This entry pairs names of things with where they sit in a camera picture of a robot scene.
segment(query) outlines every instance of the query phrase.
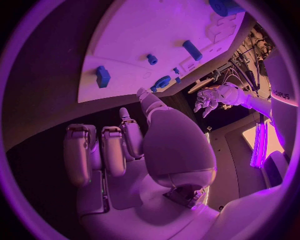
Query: white robotic hand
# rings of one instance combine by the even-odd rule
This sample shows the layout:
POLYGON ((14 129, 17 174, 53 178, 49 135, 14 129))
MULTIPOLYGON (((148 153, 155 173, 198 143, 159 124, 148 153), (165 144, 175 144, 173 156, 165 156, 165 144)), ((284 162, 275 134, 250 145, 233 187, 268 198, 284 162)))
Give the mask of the white robotic hand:
POLYGON ((212 110, 216 109, 218 102, 227 105, 246 104, 248 96, 238 86, 231 82, 226 82, 219 88, 205 88, 197 93, 197 101, 195 103, 194 112, 196 113, 201 108, 206 108, 203 112, 205 118, 212 110))

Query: purple light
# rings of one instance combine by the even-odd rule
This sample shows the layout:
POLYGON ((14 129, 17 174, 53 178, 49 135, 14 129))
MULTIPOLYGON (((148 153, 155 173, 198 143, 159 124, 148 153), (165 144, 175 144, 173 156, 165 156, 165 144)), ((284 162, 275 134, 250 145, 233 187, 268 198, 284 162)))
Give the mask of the purple light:
POLYGON ((256 124, 255 142, 253 147, 250 166, 254 168, 263 168, 266 160, 268 145, 268 126, 267 123, 256 124))

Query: robotic hand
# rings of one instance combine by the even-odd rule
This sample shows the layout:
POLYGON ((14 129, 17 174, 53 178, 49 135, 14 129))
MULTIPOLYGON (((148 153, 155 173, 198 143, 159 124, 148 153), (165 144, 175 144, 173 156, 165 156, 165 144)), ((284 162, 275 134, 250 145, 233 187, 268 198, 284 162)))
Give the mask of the robotic hand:
POLYGON ((194 112, 196 113, 199 109, 205 108, 202 115, 205 118, 212 110, 217 108, 218 102, 235 106, 243 104, 244 107, 251 108, 247 104, 247 99, 248 95, 242 89, 231 82, 226 82, 219 88, 205 88, 198 91, 194 112))

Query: humanoid robot hand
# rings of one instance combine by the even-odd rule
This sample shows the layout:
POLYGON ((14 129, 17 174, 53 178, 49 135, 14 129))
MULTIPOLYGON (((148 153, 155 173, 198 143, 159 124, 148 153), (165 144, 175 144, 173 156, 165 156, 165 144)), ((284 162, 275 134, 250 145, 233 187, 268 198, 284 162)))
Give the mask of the humanoid robot hand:
POLYGON ((237 106, 245 104, 247 98, 248 96, 242 89, 231 82, 226 82, 225 84, 220 85, 219 88, 205 88, 198 91, 194 113, 201 108, 205 108, 202 115, 205 118, 212 110, 217 108, 218 102, 237 106))

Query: robotic arm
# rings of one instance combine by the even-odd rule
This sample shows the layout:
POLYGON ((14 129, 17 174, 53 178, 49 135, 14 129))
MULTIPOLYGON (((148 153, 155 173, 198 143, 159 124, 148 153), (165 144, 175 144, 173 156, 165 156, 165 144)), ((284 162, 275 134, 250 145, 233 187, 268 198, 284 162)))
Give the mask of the robotic arm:
POLYGON ((202 89, 197 93, 194 112, 205 108, 203 117, 205 118, 212 110, 216 109, 218 103, 227 105, 242 105, 248 109, 255 109, 268 118, 272 118, 271 102, 266 99, 254 96, 251 92, 245 92, 231 82, 226 82, 219 88, 202 89))

